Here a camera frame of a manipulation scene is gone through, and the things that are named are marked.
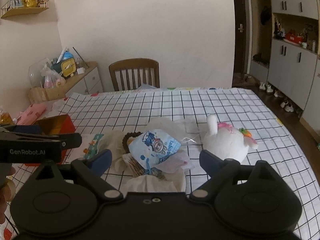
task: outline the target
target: plush toy ear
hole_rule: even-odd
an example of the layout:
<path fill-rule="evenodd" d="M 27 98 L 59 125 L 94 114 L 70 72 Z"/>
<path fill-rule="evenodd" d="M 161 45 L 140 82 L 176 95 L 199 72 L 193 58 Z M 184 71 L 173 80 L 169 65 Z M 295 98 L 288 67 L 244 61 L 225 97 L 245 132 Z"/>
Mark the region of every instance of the plush toy ear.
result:
<path fill-rule="evenodd" d="M 209 115 L 207 117 L 207 123 L 209 126 L 209 132 L 211 135 L 215 135 L 218 133 L 218 123 L 215 115 Z"/>
<path fill-rule="evenodd" d="M 244 136 L 244 143 L 254 150 L 258 149 L 257 142 L 251 137 Z"/>

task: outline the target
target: blue labubu package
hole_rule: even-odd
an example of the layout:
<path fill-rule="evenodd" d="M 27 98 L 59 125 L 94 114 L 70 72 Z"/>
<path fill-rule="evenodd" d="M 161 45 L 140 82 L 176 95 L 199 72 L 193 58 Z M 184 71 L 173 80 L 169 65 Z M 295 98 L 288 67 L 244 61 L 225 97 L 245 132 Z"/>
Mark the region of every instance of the blue labubu package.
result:
<path fill-rule="evenodd" d="M 150 170 L 174 155 L 181 144 L 160 129 L 146 131 L 129 144 L 131 155 L 140 165 Z"/>

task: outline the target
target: photo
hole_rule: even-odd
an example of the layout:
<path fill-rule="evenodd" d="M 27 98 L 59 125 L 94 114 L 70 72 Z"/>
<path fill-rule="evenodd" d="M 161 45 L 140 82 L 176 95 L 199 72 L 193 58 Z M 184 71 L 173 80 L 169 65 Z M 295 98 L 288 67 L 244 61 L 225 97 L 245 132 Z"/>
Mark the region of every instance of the photo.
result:
<path fill-rule="evenodd" d="M 10 0 L 10 5 L 15 8 L 15 7 L 23 7 L 22 0 Z"/>

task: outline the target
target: red box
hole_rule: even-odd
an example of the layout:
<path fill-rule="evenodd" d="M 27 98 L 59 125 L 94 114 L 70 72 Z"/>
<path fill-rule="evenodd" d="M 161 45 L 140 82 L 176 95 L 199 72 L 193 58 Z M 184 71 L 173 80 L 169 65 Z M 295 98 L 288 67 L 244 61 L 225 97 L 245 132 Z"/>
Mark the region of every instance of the red box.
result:
<path fill-rule="evenodd" d="M 50 118 L 41 119 L 35 122 L 39 125 L 43 135 L 55 135 L 63 133 L 74 133 L 76 131 L 73 122 L 68 114 L 58 115 Z M 67 150 L 61 152 L 61 164 L 66 156 Z M 39 163 L 26 163 L 26 166 L 39 166 Z"/>
<path fill-rule="evenodd" d="M 294 43 L 297 43 L 297 44 L 300 44 L 302 42 L 302 37 L 298 37 L 292 33 L 287 33 L 285 35 L 285 38 L 288 40 L 288 41 L 292 41 Z"/>

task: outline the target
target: bunny plush toy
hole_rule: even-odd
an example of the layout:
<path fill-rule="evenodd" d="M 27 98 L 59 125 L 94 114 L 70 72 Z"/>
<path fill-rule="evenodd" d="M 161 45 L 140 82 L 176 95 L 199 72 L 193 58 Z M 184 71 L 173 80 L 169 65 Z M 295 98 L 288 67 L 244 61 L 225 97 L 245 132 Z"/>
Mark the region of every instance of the bunny plush toy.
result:
<path fill-rule="evenodd" d="M 247 156 L 249 147 L 258 148 L 248 130 L 236 129 L 227 123 L 217 123 L 215 115 L 209 115 L 207 123 L 209 131 L 204 136 L 203 149 L 222 160 L 231 158 L 241 163 Z"/>

